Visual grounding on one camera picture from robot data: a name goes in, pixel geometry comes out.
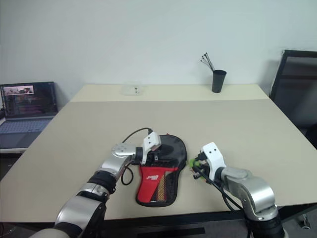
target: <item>table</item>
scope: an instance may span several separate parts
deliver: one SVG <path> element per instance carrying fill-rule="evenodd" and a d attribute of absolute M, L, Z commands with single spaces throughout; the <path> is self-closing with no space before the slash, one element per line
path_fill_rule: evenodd
<path fill-rule="evenodd" d="M 317 201 L 316 149 L 257 85 L 225 85 L 220 94 L 204 85 L 147 86 L 140 96 L 121 95 L 120 88 L 86 85 L 57 114 L 1 181 L 1 221 L 54 222 L 111 147 L 144 126 L 179 136 L 188 159 L 214 141 L 228 166 L 263 177 L 279 206 Z M 139 145 L 143 137 L 129 142 Z M 139 182 L 135 176 L 129 186 L 117 183 L 107 220 L 228 210 L 216 189 L 194 180 L 188 166 L 168 207 L 138 205 Z"/>

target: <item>green object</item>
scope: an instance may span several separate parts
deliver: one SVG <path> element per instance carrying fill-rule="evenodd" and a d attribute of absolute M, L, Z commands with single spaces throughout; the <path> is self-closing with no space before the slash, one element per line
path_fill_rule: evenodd
<path fill-rule="evenodd" d="M 193 168 L 193 166 L 194 166 L 194 161 L 195 161 L 195 159 L 191 159 L 190 161 L 189 161 L 189 166 L 190 166 L 190 168 L 191 168 L 191 171 L 194 173 L 195 171 L 194 171 L 194 168 Z M 200 165 L 200 163 L 199 163 L 199 161 L 196 161 L 196 166 L 198 167 Z"/>
<path fill-rule="evenodd" d="M 195 159 L 191 159 L 191 160 L 189 161 L 189 166 L 190 166 L 191 168 L 194 166 L 194 161 L 195 161 Z"/>

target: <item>laptop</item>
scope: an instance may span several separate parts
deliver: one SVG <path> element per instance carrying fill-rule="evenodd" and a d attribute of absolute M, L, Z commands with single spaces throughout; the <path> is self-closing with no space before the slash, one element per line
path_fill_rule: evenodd
<path fill-rule="evenodd" d="M 54 82 L 0 85 L 0 149 L 27 148 L 57 114 Z"/>

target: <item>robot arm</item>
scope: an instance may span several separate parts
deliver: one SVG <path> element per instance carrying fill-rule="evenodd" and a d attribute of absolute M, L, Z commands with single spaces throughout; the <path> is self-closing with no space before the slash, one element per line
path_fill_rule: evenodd
<path fill-rule="evenodd" d="M 116 182 L 130 164 L 146 162 L 150 150 L 161 145 L 160 137 L 152 132 L 143 140 L 142 147 L 118 143 L 111 155 L 98 168 L 59 212 L 55 226 L 42 230 L 31 238 L 77 238 L 94 237 L 96 230 L 104 221 L 106 202 L 115 192 Z"/>
<path fill-rule="evenodd" d="M 278 215 L 273 190 L 266 181 L 253 176 L 248 170 L 227 167 L 215 143 L 203 146 L 194 164 L 197 161 L 200 161 L 202 166 L 194 166 L 194 178 L 203 175 L 202 171 L 208 172 L 207 182 L 220 184 L 237 197 L 255 238 L 288 237 Z"/>

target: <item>laptop screen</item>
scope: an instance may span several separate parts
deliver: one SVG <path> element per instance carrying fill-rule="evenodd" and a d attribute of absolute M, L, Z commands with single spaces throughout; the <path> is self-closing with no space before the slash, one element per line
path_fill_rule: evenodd
<path fill-rule="evenodd" d="M 57 113 L 53 82 L 4 84 L 0 89 L 7 118 L 54 116 Z"/>

